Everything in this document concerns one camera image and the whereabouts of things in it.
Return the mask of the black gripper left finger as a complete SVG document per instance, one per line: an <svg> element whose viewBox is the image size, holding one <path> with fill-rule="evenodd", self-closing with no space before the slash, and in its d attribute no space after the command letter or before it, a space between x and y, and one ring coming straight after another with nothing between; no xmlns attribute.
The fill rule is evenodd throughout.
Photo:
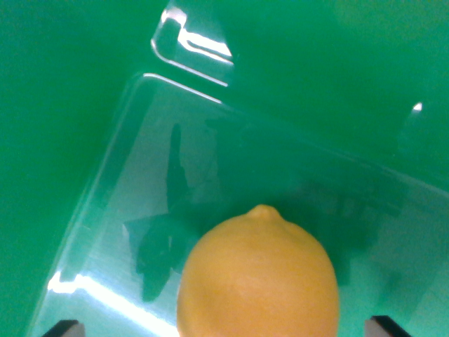
<svg viewBox="0 0 449 337"><path fill-rule="evenodd" d="M84 324L75 319L60 320L52 326L42 337L85 337Z"/></svg>

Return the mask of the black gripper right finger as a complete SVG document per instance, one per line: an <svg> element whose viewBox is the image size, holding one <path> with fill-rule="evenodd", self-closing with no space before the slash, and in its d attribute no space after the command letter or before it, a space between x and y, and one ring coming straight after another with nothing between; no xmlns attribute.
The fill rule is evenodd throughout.
<svg viewBox="0 0 449 337"><path fill-rule="evenodd" d="M397 324L390 316L375 315L364 323L365 337L411 337L411 335Z"/></svg>

